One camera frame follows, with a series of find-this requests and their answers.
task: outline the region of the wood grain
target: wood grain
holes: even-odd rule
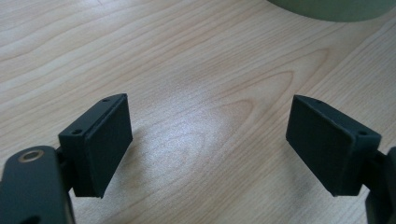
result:
[[[293,94],[396,145],[396,10],[317,21],[262,0],[2,1],[0,172],[97,100],[129,95],[134,142],[78,223],[365,223],[285,140]]]

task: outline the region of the light wood surface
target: light wood surface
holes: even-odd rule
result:
[[[366,223],[285,139],[291,98],[318,98],[396,146],[396,10],[317,21],[263,0],[1,1],[0,172],[108,95],[134,142],[78,223]]]

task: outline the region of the wooden table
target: wooden table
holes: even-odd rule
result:
[[[0,172],[111,94],[134,141],[78,223],[365,223],[285,139],[291,98],[318,98],[396,145],[396,10],[317,21],[263,0],[2,1]]]

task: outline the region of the green cylindrical object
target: green cylindrical object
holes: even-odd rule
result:
[[[396,0],[269,0],[291,12],[324,21],[365,21],[396,6]]]

